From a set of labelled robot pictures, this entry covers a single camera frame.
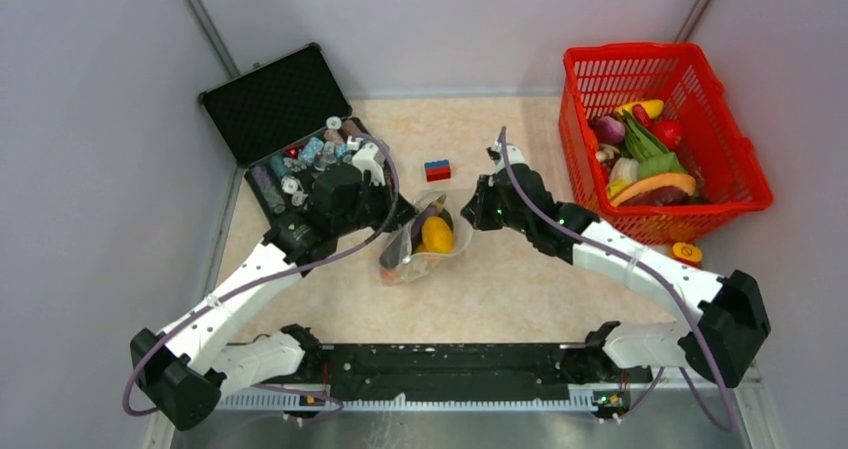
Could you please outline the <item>purple toy eggplant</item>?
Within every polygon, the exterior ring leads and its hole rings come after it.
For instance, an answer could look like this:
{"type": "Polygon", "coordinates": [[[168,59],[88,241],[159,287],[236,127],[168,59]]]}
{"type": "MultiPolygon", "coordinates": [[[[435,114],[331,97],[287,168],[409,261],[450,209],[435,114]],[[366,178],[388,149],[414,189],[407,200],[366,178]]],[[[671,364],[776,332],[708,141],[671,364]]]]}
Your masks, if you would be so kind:
{"type": "Polygon", "coordinates": [[[423,243],[423,225],[430,217],[441,219],[451,231],[454,230],[452,216],[445,208],[447,194],[441,193],[428,201],[423,209],[402,229],[393,233],[383,249],[378,263],[381,269],[393,270],[413,255],[423,243]]]}

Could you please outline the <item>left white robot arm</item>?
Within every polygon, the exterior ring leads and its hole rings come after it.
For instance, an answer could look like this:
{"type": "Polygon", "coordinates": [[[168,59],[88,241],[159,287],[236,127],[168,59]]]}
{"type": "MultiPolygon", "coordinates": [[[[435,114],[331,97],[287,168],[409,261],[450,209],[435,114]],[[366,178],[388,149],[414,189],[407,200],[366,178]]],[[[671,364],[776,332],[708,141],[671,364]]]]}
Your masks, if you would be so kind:
{"type": "Polygon", "coordinates": [[[278,294],[309,272],[351,256],[402,224],[396,164],[381,140],[362,135],[350,163],[320,173],[307,207],[279,216],[242,267],[186,314],[131,340],[124,412],[156,412],[177,429],[197,426],[217,403],[280,376],[308,382],[319,373],[320,344],[298,325],[256,342],[232,339],[278,294]]]}

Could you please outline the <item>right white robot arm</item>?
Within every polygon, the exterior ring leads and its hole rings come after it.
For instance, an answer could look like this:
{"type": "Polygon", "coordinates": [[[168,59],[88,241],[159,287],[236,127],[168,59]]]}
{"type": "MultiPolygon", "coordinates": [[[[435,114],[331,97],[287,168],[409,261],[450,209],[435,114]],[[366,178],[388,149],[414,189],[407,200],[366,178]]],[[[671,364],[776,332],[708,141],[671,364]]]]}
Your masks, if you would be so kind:
{"type": "Polygon", "coordinates": [[[660,305],[672,323],[607,323],[586,354],[589,373],[612,381],[625,369],[670,366],[737,387],[770,335],[758,282],[698,269],[639,243],[594,212],[556,202],[541,176],[512,144],[494,142],[494,163],[479,176],[461,215],[474,229],[522,234],[538,252],[621,283],[660,305]]]}

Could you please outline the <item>clear zip top bag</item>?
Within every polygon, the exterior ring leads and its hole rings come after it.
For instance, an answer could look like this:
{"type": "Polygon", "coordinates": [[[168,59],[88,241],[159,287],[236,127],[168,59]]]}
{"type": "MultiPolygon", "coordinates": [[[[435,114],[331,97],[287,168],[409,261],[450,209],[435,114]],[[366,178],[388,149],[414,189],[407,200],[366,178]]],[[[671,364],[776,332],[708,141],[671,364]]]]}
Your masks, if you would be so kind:
{"type": "Polygon", "coordinates": [[[469,245],[472,227],[461,216],[469,189],[431,190],[414,201],[416,215],[391,233],[378,258],[381,281],[399,285],[420,279],[469,245]]]}

